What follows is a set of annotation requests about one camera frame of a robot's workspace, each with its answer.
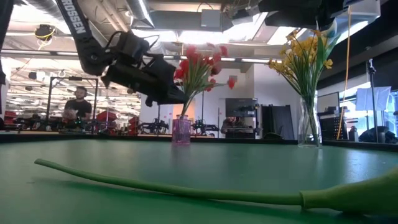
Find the red tulip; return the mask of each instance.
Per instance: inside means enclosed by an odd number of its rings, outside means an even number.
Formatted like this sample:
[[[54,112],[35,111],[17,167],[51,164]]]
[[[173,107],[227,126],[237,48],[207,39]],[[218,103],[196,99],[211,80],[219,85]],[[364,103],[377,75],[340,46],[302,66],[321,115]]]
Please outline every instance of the red tulip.
[[[214,60],[213,59],[209,59],[208,56],[205,57],[205,63],[207,65],[213,66],[214,65]]]
[[[187,48],[187,58],[190,59],[195,56],[197,48],[194,45],[190,45]]]
[[[226,83],[228,84],[230,89],[233,89],[234,86],[235,86],[236,81],[233,78],[229,78],[229,80]]]
[[[220,46],[221,55],[227,57],[228,56],[228,49],[225,46]]]
[[[216,83],[216,80],[215,80],[214,78],[212,78],[209,82],[210,82],[211,84],[210,84],[210,86],[206,89],[206,91],[211,91],[211,89],[214,88],[214,84]]]
[[[202,58],[203,56],[201,54],[194,53],[188,59],[192,62],[192,64],[196,65],[198,63],[198,60],[201,60]]]
[[[185,72],[188,72],[189,70],[189,61],[188,60],[182,60],[180,62],[180,68]]]
[[[213,65],[213,68],[211,68],[210,75],[211,76],[218,75],[220,73],[220,71],[221,71],[220,65],[219,64],[215,64],[215,65]]]
[[[221,61],[221,53],[215,53],[213,55],[213,60],[214,60],[214,63]]]
[[[174,79],[182,79],[184,77],[184,71],[177,69],[174,74]]]

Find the table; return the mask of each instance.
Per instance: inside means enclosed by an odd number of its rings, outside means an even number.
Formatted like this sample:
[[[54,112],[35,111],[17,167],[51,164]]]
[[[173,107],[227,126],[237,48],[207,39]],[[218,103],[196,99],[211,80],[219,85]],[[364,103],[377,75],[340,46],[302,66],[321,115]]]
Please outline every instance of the table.
[[[138,134],[139,137],[162,137],[171,138],[171,134]],[[191,135],[191,138],[214,138],[214,136],[201,136],[201,135]]]
[[[196,200],[116,187],[35,165],[37,158],[129,179],[275,194],[370,179],[398,163],[398,154],[394,152],[333,146],[301,149],[295,145],[193,142],[188,147],[172,147],[165,141],[110,139],[3,143],[0,144],[1,223],[252,224],[384,220],[347,217],[327,209],[301,212],[300,207]]]

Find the green leaf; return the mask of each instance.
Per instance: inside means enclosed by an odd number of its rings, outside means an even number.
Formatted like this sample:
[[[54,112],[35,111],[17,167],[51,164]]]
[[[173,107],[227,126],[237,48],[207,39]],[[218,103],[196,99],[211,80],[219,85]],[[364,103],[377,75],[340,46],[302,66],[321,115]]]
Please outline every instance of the green leaf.
[[[314,75],[318,74],[318,71],[323,67],[325,61],[325,46],[323,45],[322,38],[318,38],[318,49],[317,49],[317,61],[315,65]]]
[[[340,35],[337,35],[335,37],[335,39],[329,44],[328,48],[326,49],[325,52],[325,59],[327,59],[331,53],[331,51],[333,50],[333,48],[335,48],[335,45],[337,43],[337,40],[339,39]]]

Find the green rubber object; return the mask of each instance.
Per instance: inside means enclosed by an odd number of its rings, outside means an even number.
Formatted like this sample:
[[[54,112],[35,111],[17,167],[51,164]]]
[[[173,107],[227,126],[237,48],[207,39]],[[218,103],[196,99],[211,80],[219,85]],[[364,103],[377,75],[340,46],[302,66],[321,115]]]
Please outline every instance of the green rubber object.
[[[342,212],[362,214],[398,215],[398,167],[381,177],[352,184],[338,185],[325,190],[301,191],[297,195],[269,195],[256,192],[198,190],[122,179],[72,169],[44,159],[37,159],[34,163],[97,182],[184,197],[273,205],[300,205],[304,209],[331,208]]]

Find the yellow cable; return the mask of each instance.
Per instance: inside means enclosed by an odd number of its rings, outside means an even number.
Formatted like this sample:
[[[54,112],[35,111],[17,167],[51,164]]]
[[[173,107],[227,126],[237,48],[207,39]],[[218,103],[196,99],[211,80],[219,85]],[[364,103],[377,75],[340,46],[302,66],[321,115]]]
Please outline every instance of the yellow cable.
[[[55,30],[56,30],[56,29],[53,29],[52,32],[51,32],[50,34],[47,34],[47,35],[44,35],[44,36],[37,36],[37,35],[35,35],[35,36],[36,36],[37,38],[46,38],[46,37],[50,37],[51,35],[54,34]]]
[[[347,81],[348,81],[348,69],[349,69],[349,30],[351,29],[351,6],[348,6],[348,38],[347,38],[347,61],[346,61],[346,80],[344,83],[344,92],[343,92],[343,103],[346,99],[346,90],[347,90]],[[338,123],[338,132],[337,132],[337,140],[340,138],[341,131],[341,122],[343,121],[344,116],[344,107],[341,109],[340,113],[340,121]]]

